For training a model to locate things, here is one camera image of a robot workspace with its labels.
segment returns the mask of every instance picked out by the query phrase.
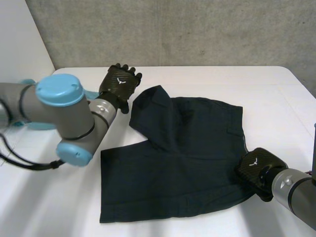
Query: table surface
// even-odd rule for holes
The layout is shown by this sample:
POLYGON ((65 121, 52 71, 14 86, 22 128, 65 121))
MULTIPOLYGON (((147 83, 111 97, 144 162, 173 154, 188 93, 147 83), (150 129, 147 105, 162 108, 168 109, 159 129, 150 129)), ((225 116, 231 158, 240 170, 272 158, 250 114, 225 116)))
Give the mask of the table surface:
MULTIPOLYGON (((170 97, 221 100, 244 108, 243 128, 249 150, 263 147, 289 167, 312 167, 316 100, 283 67, 138 67, 143 79, 129 100, 162 85, 170 97)), ((63 68, 83 87, 98 90, 107 68, 63 68)), ((146 138, 128 126, 130 114, 118 113, 87 167, 68 164, 57 170, 31 172, 0 162, 0 236, 26 237, 283 237, 316 236, 316 232, 275 200, 257 196, 228 210, 190 218, 100 224, 100 150, 146 138)), ((10 144, 34 161, 57 159, 56 130, 7 131, 10 144)))

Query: blue joint cap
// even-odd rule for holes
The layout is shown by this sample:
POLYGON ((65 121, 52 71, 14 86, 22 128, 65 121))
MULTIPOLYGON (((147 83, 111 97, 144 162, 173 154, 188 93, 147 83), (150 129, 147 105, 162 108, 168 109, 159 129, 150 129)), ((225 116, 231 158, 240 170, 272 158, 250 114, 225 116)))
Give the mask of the blue joint cap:
POLYGON ((55 74, 42 79, 36 85, 35 94, 46 105, 65 107, 78 103, 84 96, 84 90, 75 76, 55 74))
POLYGON ((93 157, 86 149, 64 142, 57 145, 56 153, 63 162, 75 166, 86 166, 93 157))

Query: concrete wall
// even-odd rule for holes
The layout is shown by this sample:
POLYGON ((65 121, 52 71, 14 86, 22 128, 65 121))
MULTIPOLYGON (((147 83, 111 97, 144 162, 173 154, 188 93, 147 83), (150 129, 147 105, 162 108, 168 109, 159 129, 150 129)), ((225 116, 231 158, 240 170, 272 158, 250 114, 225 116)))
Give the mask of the concrete wall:
POLYGON ((56 68, 279 65, 316 96, 315 0, 26 2, 56 68))

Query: dark green shorts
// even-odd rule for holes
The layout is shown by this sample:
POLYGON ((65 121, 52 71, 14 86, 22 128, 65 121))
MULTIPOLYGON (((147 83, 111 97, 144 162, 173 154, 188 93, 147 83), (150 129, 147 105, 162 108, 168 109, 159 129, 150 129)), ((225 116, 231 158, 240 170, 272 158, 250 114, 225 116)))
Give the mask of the dark green shorts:
POLYGON ((133 102, 130 126, 148 141, 101 152, 101 223, 196 216, 254 194, 234 173, 247 152, 242 107, 155 86, 133 102))

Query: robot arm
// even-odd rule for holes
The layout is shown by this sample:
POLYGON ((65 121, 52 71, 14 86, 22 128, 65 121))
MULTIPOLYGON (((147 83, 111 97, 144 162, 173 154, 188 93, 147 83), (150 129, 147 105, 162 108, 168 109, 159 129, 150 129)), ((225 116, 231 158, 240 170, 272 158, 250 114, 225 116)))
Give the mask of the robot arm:
POLYGON ((128 113, 127 100, 142 77, 134 72, 127 65, 112 65, 100 86, 100 96, 90 104, 80 81, 68 74, 46 77, 36 86, 0 83, 0 127, 21 120, 53 123, 62 137, 56 149, 60 159, 85 166, 118 108, 128 113))
POLYGON ((288 168, 281 159, 262 148, 247 153, 236 167, 236 173, 263 201, 271 201, 274 197, 316 230, 316 182, 313 175, 288 168))

